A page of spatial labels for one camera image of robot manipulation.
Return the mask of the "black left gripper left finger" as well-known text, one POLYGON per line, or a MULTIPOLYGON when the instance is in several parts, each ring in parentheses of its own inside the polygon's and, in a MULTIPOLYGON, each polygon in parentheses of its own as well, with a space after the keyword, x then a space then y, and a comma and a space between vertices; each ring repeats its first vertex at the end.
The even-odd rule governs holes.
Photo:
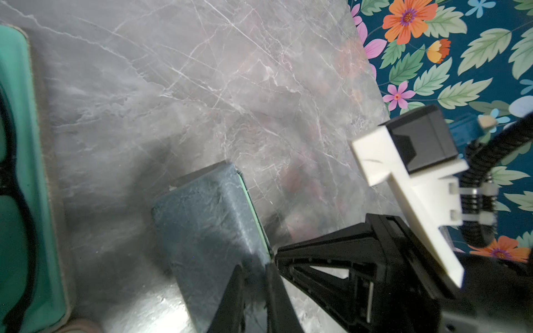
POLYGON ((217 312, 207 333, 243 332, 245 275, 242 266, 237 265, 223 293, 217 312))

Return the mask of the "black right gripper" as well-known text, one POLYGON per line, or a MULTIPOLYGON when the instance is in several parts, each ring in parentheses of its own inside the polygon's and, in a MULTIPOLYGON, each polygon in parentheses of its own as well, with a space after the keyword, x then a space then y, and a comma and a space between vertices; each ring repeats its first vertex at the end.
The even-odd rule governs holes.
POLYGON ((532 270, 454 252, 456 285, 397 216, 278 250, 280 274, 346 332, 531 332, 532 270))

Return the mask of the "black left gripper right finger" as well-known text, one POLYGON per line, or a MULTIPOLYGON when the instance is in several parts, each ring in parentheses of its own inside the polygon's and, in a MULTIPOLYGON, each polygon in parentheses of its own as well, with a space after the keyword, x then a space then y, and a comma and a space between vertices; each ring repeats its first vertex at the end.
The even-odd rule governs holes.
POLYGON ((275 264, 266 265, 268 333, 304 333, 275 264))

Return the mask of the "grey case with red glasses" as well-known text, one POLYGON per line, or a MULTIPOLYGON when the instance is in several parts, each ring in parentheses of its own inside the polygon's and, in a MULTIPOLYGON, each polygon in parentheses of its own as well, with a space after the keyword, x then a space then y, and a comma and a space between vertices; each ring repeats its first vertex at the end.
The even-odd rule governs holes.
POLYGON ((246 332, 266 332, 269 245, 240 170, 222 161, 180 177, 151 216, 197 332, 207 332, 234 267, 244 271, 246 332))

